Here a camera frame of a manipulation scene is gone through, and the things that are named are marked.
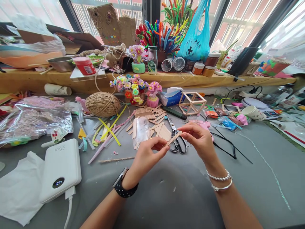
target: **power strip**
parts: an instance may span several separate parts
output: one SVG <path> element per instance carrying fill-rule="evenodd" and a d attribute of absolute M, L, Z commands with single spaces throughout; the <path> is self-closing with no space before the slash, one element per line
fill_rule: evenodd
<path fill-rule="evenodd" d="M 239 93 L 239 96 L 241 96 L 241 97 L 244 97 L 244 98 L 246 98 L 246 97 L 250 97 L 250 98 L 261 98 L 262 96 L 263 96 L 263 94 L 262 93 L 254 93 L 254 94 L 251 94 L 251 93 L 249 93 L 249 92 L 246 92 L 246 91 L 242 91 L 242 92 L 240 92 Z"/>
<path fill-rule="evenodd" d="M 78 141 L 68 141 L 47 149 L 39 201 L 42 204 L 64 194 L 82 180 Z"/>

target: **gray table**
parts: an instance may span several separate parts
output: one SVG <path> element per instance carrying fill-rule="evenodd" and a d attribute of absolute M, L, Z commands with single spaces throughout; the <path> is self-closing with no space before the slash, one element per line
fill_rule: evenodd
<path fill-rule="evenodd" d="M 127 119 L 124 112 L 118 124 Z M 176 127 L 184 125 L 181 119 L 171 116 Z M 96 120 L 85 119 L 88 131 Z M 67 139 L 77 138 L 79 124 L 73 119 L 75 133 Z M 216 152 L 234 177 L 239 192 L 249 204 L 264 228 L 283 228 L 305 224 L 304 178 L 305 155 L 296 147 L 260 122 L 253 122 L 242 130 L 252 139 L 258 150 L 273 168 L 281 184 L 291 211 L 280 195 L 278 186 L 269 167 L 264 163 L 252 143 L 227 129 L 218 128 L 252 162 L 249 163 L 239 152 L 237 160 L 216 148 Z M 88 165 L 93 150 L 80 151 L 82 181 L 76 186 L 73 208 L 68 228 L 79 228 L 96 206 L 112 189 L 112 184 L 123 170 L 130 167 L 132 160 L 99 164 L 97 160 L 134 156 L 131 136 L 123 130 L 118 139 L 119 147 L 113 141 L 97 159 Z M 6 164 L 0 177 L 13 170 L 20 159 L 29 151 L 44 159 L 45 148 L 41 144 L 50 141 L 43 136 L 38 140 L 12 149 L 0 149 L 0 161 Z M 215 137 L 216 143 L 232 153 L 232 146 Z M 45 204 L 31 222 L 24 228 L 63 228 L 68 213 L 68 201 L 61 195 Z M 0 228 L 22 228 L 15 221 L 0 217 Z M 136 194 L 128 199 L 114 228 L 224 228 L 220 210 L 205 166 L 193 147 L 184 155 L 169 151 L 166 156 L 141 180 Z"/>

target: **blue plastic bag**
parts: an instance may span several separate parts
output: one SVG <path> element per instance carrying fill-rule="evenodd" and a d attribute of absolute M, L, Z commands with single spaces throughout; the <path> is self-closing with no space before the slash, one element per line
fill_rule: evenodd
<path fill-rule="evenodd" d="M 181 43 L 178 56 L 190 61 L 205 61 L 210 52 L 210 22 L 209 9 L 211 0 L 202 0 L 192 19 L 190 28 Z M 205 10 L 205 20 L 202 31 L 199 30 L 200 20 Z"/>

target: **black smartwatch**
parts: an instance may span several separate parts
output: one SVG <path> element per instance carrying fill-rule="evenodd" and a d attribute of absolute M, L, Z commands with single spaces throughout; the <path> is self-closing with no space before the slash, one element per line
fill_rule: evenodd
<path fill-rule="evenodd" d="M 125 167 L 123 172 L 119 175 L 119 177 L 117 178 L 117 180 L 115 181 L 115 183 L 112 186 L 115 189 L 115 191 L 117 191 L 119 196 L 123 197 L 123 198 L 131 197 L 136 192 L 136 190 L 138 189 L 138 185 L 139 185 L 139 183 L 137 183 L 137 185 L 130 190 L 126 190 L 122 187 L 122 179 L 124 178 L 127 171 L 128 171 L 128 167 Z"/>

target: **white paper cup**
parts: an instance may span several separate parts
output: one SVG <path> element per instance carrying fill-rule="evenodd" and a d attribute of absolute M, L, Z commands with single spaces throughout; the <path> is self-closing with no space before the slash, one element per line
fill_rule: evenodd
<path fill-rule="evenodd" d="M 55 84 L 46 84 L 44 86 L 44 90 L 47 95 L 71 95 L 72 91 L 71 88 L 66 86 L 60 86 Z"/>
<path fill-rule="evenodd" d="M 262 113 L 259 109 L 257 109 L 255 106 L 248 106 L 244 108 L 241 113 L 243 115 L 248 116 L 249 118 L 255 120 L 255 121 L 263 121 L 266 119 L 266 115 Z"/>

